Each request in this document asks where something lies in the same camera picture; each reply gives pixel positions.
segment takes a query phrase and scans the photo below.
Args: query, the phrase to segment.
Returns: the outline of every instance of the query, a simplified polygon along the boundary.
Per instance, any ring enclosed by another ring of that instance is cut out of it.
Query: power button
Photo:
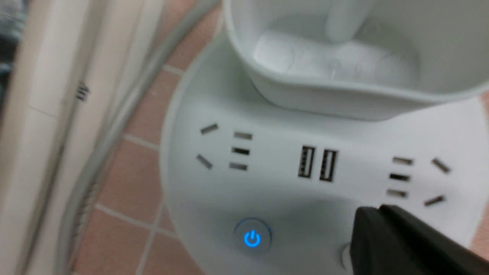
[[[263,254],[270,249],[271,230],[259,219],[246,219],[234,229],[234,243],[242,251]]]

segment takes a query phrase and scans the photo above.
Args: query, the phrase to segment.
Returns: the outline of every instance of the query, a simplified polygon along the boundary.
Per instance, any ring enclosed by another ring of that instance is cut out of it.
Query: pink floor tile
[[[482,94],[482,99],[486,105],[486,109],[489,107],[489,92]]]
[[[152,224],[162,198],[158,152],[123,140],[117,149],[98,203]]]
[[[212,41],[221,7],[216,7],[195,26],[178,45],[168,60],[168,64],[186,70],[194,58]]]
[[[472,251],[489,260],[489,205],[472,241]]]
[[[79,275],[134,275],[149,231],[95,210],[78,251]]]
[[[176,232],[175,227],[173,226],[172,219],[170,218],[170,213],[168,212],[168,208],[166,207],[165,209],[163,209],[158,227],[169,230],[171,232]]]
[[[162,70],[139,103],[126,133],[159,144],[166,111],[179,81],[179,76]]]
[[[180,241],[157,234],[144,275],[203,275]]]

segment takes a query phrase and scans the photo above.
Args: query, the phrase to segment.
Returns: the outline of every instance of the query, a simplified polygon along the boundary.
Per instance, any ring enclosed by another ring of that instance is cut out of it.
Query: white cup
[[[342,0],[223,1],[229,39],[275,105],[384,120],[489,90],[488,0],[377,0],[337,44],[326,22]]]

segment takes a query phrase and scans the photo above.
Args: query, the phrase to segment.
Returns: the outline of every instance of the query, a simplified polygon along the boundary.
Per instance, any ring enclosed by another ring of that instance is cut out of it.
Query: white cable
[[[133,111],[138,106],[139,101],[144,96],[146,90],[150,87],[155,77],[160,72],[163,64],[168,59],[168,56],[192,27],[219,2],[219,0],[200,0],[195,7],[180,20],[175,28],[168,34],[165,41],[161,43],[149,59],[148,64],[132,85],[130,92],[122,103],[121,108],[118,110],[114,121],[99,139],[89,160],[83,167],[80,178],[78,179],[66,205],[63,219],[61,220],[55,263],[56,275],[70,274],[69,261],[72,248],[71,242],[78,210],[80,209],[83,198],[92,184],[92,181],[107,160],[107,156],[111,151],[112,146],[122,135],[127,121],[132,116]]]

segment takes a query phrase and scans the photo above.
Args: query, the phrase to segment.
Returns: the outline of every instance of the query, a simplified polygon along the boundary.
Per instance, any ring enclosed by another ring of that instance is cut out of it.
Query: blue led light
[[[247,232],[244,235],[244,244],[246,244],[248,247],[257,247],[259,246],[261,242],[260,239],[260,234],[257,234],[255,230],[252,230],[251,232]]]

